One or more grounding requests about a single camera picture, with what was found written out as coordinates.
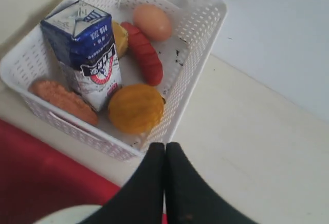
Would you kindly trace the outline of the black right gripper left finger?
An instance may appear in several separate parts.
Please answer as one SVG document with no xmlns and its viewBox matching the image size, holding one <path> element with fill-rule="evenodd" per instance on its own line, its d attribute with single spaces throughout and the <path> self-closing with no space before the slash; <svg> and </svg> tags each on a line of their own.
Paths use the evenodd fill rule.
<svg viewBox="0 0 329 224">
<path fill-rule="evenodd" d="M 137 170 L 120 191 L 84 223 L 162 223 L 165 146 L 151 143 Z"/>
</svg>

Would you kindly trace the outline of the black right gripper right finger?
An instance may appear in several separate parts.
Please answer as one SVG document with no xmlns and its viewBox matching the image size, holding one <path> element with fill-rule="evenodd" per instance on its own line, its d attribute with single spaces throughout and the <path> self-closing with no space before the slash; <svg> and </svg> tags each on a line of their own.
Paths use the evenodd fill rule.
<svg viewBox="0 0 329 224">
<path fill-rule="evenodd" d="M 202 179 L 177 142 L 166 145 L 165 199 L 168 223 L 253 223 Z"/>
</svg>

